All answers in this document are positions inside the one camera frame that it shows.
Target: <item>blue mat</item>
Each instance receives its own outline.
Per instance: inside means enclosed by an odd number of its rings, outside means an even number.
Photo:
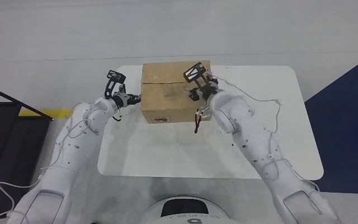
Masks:
[[[358,193],[358,66],[305,102],[324,174],[323,192]]]

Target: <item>cardboard box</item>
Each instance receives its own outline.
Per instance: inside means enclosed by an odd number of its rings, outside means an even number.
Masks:
[[[187,83],[183,73],[196,62],[143,64],[141,111],[149,124],[194,122],[195,111],[205,100],[192,101],[185,90],[196,87]],[[200,61],[210,71],[210,61]],[[210,120],[211,115],[203,120]]]

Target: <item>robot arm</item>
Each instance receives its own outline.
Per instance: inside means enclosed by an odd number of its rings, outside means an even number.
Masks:
[[[120,108],[140,102],[141,97],[127,94],[123,74],[110,71],[105,99],[94,104],[76,106],[58,135],[50,166],[40,182],[17,204],[15,211],[26,215],[29,223],[64,224],[71,206],[71,189],[77,174],[88,158],[99,147],[103,131],[109,118]],[[119,92],[112,95],[116,83]],[[11,213],[8,223],[26,223],[24,216]]]
[[[291,168],[279,144],[268,130],[258,125],[250,106],[242,96],[232,96],[218,89],[218,82],[201,63],[184,73],[198,88],[190,91],[193,100],[202,98],[210,104],[215,120],[233,140],[268,186],[274,205],[286,224],[340,223],[327,200]],[[198,78],[205,81],[202,86]]]

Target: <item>box label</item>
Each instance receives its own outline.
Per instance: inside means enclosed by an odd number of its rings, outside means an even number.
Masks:
[[[169,123],[172,119],[170,116],[151,116],[153,124],[155,123]]]

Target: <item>black cable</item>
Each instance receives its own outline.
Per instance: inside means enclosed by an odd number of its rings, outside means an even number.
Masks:
[[[197,130],[199,129],[199,124],[201,122],[201,115],[202,115],[202,112],[199,114],[199,119],[197,119],[197,112],[199,112],[199,110],[197,109],[196,110],[196,113],[195,113],[195,130],[194,130],[194,133],[196,134],[197,133]]]
[[[121,119],[117,119],[117,118],[115,118],[114,116],[112,116],[112,118],[114,119],[114,120],[116,120],[116,121],[118,121],[118,122],[120,122],[121,121]]]

